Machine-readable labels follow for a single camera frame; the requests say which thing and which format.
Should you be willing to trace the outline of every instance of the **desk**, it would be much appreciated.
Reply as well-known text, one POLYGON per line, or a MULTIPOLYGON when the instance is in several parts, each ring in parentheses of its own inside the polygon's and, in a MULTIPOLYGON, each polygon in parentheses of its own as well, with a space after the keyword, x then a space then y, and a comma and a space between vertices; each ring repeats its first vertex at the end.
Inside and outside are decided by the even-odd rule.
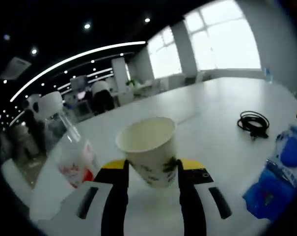
MULTIPOLYGON (((215 232, 219 230, 225 235, 256 235, 268 221, 258 220, 247 212, 242 195, 258 177, 274 148, 277 134, 289 123, 297 124, 296 111, 297 100, 280 84, 270 85, 259 79, 219 78, 130 103, 85 120, 77 127, 90 139, 100 165, 104 165, 123 158, 114 143, 120 129, 149 117, 173 119, 178 124, 178 157, 202 162, 230 206, 235 207, 234 215, 240 216, 229 217, 219 227, 211 226, 208 235, 217 235, 215 232), (237 127, 239 114, 245 110, 259 112, 269 119, 268 139, 253 142, 248 133, 237 127)), ((134 183, 135 178, 130 174, 132 191, 140 188, 134 183)), ((51 218, 72 191, 49 157, 33 190, 30 218, 35 222, 51 218)), ((128 214, 125 226, 130 223, 127 217, 128 214)), ((176 224, 172 219, 168 219, 169 228, 176 224)), ((180 223, 176 228, 182 232, 180 223)))

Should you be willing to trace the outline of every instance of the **water bottle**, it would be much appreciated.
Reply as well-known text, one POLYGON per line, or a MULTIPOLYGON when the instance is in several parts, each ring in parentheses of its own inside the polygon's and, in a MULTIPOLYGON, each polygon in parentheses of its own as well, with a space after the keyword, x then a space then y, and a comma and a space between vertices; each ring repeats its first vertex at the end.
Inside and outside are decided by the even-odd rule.
POLYGON ((268 82, 269 84, 272 84, 273 77, 268 68, 264 68, 264 75, 265 75, 266 82, 268 82))
POLYGON ((38 102, 45 123, 48 158, 52 158, 67 181, 75 188, 93 181, 99 166, 88 139, 82 136, 67 115, 59 92, 43 96, 38 102))

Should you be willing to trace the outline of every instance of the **person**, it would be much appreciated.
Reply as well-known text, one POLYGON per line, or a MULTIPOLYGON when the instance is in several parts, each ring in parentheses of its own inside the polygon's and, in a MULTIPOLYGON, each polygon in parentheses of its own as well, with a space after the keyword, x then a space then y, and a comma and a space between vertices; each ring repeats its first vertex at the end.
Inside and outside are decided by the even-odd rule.
POLYGON ((113 97, 110 94, 109 84, 104 80, 96 81, 91 87, 93 94, 92 109, 101 114, 114 109, 113 97))

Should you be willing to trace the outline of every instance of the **window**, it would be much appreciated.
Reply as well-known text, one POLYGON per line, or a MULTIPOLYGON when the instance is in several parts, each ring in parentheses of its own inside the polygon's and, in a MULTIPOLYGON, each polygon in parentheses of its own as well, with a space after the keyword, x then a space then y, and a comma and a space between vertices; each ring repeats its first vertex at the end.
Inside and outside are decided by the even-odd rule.
POLYGON ((260 69, 253 32, 234 0, 220 0, 185 16, 198 70, 260 69))
POLYGON ((148 53, 155 79, 182 72, 170 27, 166 27, 148 41, 148 53))

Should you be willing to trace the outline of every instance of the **white paper cup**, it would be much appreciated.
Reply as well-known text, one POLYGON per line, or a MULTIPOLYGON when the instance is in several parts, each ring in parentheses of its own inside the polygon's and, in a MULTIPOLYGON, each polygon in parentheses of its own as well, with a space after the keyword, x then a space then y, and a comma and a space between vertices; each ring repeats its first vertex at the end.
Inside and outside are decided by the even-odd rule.
POLYGON ((115 142, 150 186, 167 187, 176 175, 175 131, 173 120, 149 118, 120 131, 115 142))

